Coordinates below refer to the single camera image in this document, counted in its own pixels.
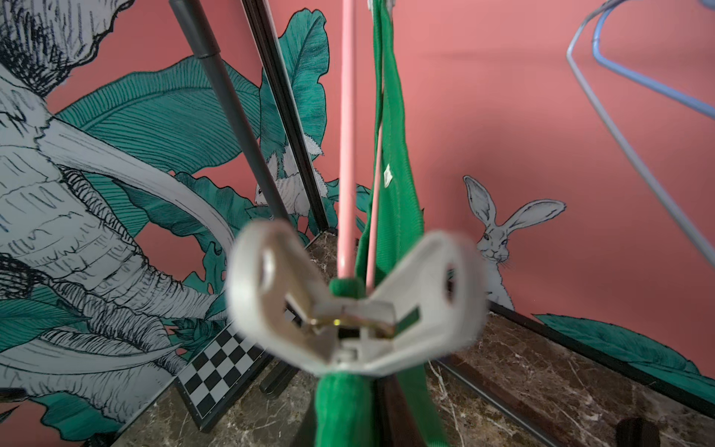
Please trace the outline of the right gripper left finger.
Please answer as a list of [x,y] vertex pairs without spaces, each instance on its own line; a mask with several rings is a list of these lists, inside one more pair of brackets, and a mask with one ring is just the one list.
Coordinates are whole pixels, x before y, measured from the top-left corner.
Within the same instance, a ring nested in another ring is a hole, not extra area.
[[305,414],[290,447],[314,447],[318,430],[318,420],[313,410]]

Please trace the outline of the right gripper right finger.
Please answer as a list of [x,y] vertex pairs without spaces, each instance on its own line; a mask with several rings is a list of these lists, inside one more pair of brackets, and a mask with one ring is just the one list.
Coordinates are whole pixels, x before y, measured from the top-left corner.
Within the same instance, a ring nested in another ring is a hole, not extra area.
[[376,381],[375,409],[379,446],[426,446],[396,376]]

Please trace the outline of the pink wire hanger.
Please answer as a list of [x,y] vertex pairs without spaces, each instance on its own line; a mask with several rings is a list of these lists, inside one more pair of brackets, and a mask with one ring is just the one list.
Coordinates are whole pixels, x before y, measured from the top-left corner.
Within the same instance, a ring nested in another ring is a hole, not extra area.
[[[357,56],[356,56],[356,1],[343,1],[342,60],[341,60],[341,126],[340,126],[340,188],[337,270],[339,279],[353,278],[355,268],[355,209],[356,209],[356,141],[357,141]],[[372,187],[369,244],[365,292],[375,289],[376,245],[382,161],[381,143],[374,158],[375,173]]]

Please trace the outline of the green tank top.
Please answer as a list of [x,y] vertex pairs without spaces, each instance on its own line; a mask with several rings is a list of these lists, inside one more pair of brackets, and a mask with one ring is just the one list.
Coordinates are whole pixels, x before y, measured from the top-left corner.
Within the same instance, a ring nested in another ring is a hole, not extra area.
[[[376,76],[375,146],[382,152],[381,170],[392,174],[389,186],[376,197],[378,212],[369,213],[365,228],[377,230],[375,257],[369,257],[369,237],[357,248],[355,277],[334,279],[330,290],[339,297],[363,298],[366,270],[375,268],[380,284],[424,236],[420,208],[411,172],[405,131],[405,106],[394,52],[392,6],[377,1],[374,16]],[[353,374],[328,374],[318,380],[314,408],[317,428],[314,446],[376,446],[378,413],[374,403],[375,380]]]

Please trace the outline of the white wire hanger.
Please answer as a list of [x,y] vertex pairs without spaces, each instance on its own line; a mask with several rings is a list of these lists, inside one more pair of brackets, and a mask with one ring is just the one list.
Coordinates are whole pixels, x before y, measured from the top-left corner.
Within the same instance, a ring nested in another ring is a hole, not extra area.
[[643,74],[637,73],[629,68],[610,61],[603,57],[601,54],[601,33],[603,32],[603,26],[611,12],[620,6],[619,1],[606,1],[597,9],[590,12],[583,22],[577,28],[571,42],[569,43],[566,50],[566,60],[569,67],[575,76],[575,79],[581,87],[582,91],[585,93],[590,105],[598,115],[599,119],[603,121],[604,126],[607,128],[609,133],[612,135],[617,145],[621,149],[624,156],[627,158],[631,166],[635,169],[636,173],[640,175],[642,180],[646,183],[648,188],[657,197],[660,204],[668,212],[672,220],[681,229],[681,232],[689,239],[689,241],[696,247],[700,254],[706,259],[709,264],[714,264],[714,247],[709,242],[709,240],[699,231],[699,229],[694,225],[694,223],[689,219],[687,214],[681,209],[678,203],[672,198],[668,191],[662,186],[662,184],[657,180],[657,177],[653,175],[647,165],[644,163],[642,158],[638,155],[637,151],[629,143],[623,132],[618,128],[614,119],[608,114],[603,106],[603,103],[596,95],[590,83],[578,67],[575,59],[573,58],[573,51],[575,46],[581,37],[582,33],[593,20],[597,20],[596,27],[594,29],[592,37],[592,56],[602,67],[610,70],[611,72],[627,78],[628,80],[645,87],[646,89],[651,89],[662,96],[674,100],[679,104],[686,106],[687,108],[694,110],[705,117],[713,119],[714,117],[714,107],[710,104],[706,104],[692,96],[686,95],[681,91],[676,91],[665,84],[644,76]]

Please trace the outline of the checkerboard calibration plate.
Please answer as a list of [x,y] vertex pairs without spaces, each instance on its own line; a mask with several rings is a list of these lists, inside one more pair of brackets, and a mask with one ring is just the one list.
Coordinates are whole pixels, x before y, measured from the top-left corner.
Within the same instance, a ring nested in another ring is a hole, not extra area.
[[175,378],[189,415],[209,432],[250,387],[271,356],[229,325],[208,343]]

